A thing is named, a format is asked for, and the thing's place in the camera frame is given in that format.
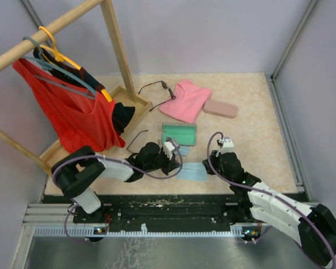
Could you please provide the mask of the large light blue cloth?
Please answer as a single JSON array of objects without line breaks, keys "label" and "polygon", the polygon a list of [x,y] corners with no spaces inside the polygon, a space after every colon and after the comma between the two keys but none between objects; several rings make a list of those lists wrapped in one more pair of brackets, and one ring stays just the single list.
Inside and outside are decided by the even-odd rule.
[{"label": "large light blue cloth", "polygon": [[184,163],[176,178],[178,180],[205,182],[207,181],[207,171],[202,163]]}]

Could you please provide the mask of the thin wire-frame sunglasses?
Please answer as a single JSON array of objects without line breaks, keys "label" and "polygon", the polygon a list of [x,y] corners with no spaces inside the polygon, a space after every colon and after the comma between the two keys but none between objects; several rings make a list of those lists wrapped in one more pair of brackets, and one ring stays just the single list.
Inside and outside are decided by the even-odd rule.
[{"label": "thin wire-frame sunglasses", "polygon": [[153,138],[153,132],[149,129],[139,131],[138,134],[132,139],[126,150],[130,153],[137,153],[143,148],[147,143],[152,142],[160,145],[161,141],[158,138]]}]

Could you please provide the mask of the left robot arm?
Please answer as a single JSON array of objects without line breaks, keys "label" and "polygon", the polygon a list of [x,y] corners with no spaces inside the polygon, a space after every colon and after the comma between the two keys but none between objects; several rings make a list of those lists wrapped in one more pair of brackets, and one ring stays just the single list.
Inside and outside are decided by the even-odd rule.
[{"label": "left robot arm", "polygon": [[63,195],[81,207],[87,218],[99,222],[105,216],[105,208],[90,188],[98,177],[124,183],[133,183],[145,175],[163,180],[178,175],[182,168],[180,146],[168,138],[162,146],[148,142],[138,153],[123,160],[109,158],[84,146],[53,165],[51,173]]}]

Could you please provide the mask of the grey glasses case green lining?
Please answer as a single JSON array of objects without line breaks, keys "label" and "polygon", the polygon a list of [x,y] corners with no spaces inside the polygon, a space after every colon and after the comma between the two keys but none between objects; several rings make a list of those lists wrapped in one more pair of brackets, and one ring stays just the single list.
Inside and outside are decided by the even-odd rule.
[{"label": "grey glasses case green lining", "polygon": [[195,123],[163,123],[162,141],[168,137],[182,146],[195,146],[197,143],[197,125]]}]

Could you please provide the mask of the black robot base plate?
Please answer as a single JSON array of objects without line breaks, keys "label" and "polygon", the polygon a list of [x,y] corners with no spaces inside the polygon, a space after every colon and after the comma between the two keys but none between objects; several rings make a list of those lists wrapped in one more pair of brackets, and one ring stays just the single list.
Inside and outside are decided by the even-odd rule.
[{"label": "black robot base plate", "polygon": [[231,233],[244,241],[255,241],[265,232],[233,194],[104,195],[102,206],[86,213],[70,204],[67,219],[78,225],[97,224],[94,234],[224,236]]}]

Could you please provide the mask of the small light blue cloth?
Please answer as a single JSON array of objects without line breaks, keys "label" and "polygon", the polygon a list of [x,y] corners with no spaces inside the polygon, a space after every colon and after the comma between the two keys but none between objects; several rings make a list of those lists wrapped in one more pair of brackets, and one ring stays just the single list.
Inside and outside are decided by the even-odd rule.
[{"label": "small light blue cloth", "polygon": [[186,146],[181,146],[179,152],[182,156],[188,156],[190,154],[190,148]]}]

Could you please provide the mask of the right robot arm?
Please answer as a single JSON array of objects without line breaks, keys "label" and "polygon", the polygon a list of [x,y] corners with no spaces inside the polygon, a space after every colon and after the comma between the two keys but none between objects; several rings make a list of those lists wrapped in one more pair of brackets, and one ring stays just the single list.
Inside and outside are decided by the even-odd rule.
[{"label": "right robot arm", "polygon": [[316,206],[293,200],[245,171],[234,152],[211,152],[203,160],[206,171],[230,184],[242,199],[240,217],[247,222],[265,222],[292,238],[317,265],[336,267],[336,218],[321,203]]}]

